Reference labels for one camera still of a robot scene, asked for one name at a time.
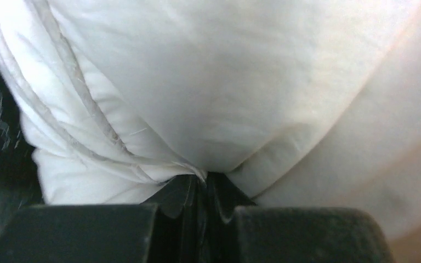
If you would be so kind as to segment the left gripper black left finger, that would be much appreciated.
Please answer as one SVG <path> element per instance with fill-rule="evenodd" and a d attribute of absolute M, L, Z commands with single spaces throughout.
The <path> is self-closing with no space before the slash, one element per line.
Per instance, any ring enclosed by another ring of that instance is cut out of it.
<path fill-rule="evenodd" d="M 0 236 L 0 262 L 190 262 L 198 186 L 179 175 L 141 204 L 23 209 Z"/>

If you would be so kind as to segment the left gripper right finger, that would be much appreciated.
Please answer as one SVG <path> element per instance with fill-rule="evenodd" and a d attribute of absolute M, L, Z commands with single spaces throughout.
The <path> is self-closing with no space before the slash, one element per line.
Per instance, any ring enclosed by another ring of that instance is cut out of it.
<path fill-rule="evenodd" d="M 378 224 L 350 208 L 255 204 L 224 174 L 207 177 L 213 262 L 393 262 Z"/>

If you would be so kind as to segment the white pillow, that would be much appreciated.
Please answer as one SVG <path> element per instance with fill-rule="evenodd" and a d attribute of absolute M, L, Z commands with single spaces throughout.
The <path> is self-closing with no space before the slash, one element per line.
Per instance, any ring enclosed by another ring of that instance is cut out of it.
<path fill-rule="evenodd" d="M 48 204 L 214 171 L 421 230 L 421 1 L 0 1 L 0 71 Z"/>

